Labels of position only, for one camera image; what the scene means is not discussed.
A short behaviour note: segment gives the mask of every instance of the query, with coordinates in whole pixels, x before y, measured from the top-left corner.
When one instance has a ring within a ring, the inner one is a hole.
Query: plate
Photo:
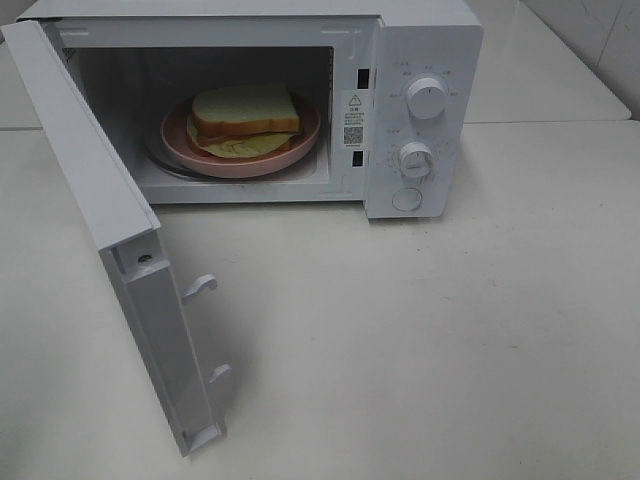
[[[219,178],[252,178],[277,172],[301,160],[313,148],[320,133],[320,113],[304,97],[292,95],[300,117],[302,134],[291,139],[291,149],[275,151],[253,158],[222,158],[195,152],[187,140],[187,117],[191,99],[169,112],[161,126],[161,136],[169,153],[181,165],[195,172]]]

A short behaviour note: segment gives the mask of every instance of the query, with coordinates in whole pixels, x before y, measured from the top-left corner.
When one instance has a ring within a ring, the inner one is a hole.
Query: bread slice
[[[287,151],[291,149],[291,138],[296,135],[277,132],[206,137],[198,132],[191,115],[187,118],[186,127],[187,141],[193,151],[222,158],[253,158],[274,151]]]
[[[300,129],[300,118],[283,84],[208,90],[196,95],[191,110],[193,123],[207,137]]]

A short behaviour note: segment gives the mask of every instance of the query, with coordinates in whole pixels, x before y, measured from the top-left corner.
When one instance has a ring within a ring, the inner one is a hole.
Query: timer knob
[[[422,120],[437,117],[446,107],[448,94],[446,84],[439,78],[432,75],[418,78],[406,91],[409,111]]]
[[[405,177],[426,177],[433,168],[433,153],[424,143],[407,143],[398,152],[398,164]]]

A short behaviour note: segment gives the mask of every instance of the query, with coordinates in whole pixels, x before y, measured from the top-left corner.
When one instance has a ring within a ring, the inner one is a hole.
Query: warning label
[[[369,92],[344,90],[342,92],[343,144],[358,148],[365,144],[366,122],[369,115]]]

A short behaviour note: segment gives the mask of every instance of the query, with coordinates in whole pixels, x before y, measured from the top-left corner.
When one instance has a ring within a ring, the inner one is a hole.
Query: microwave
[[[199,359],[183,310],[216,278],[176,285],[150,205],[440,215],[483,30],[463,0],[39,0],[2,33],[187,455],[225,434],[233,370]],[[238,178],[176,161],[168,112],[269,84],[313,105],[314,143],[294,163]]]

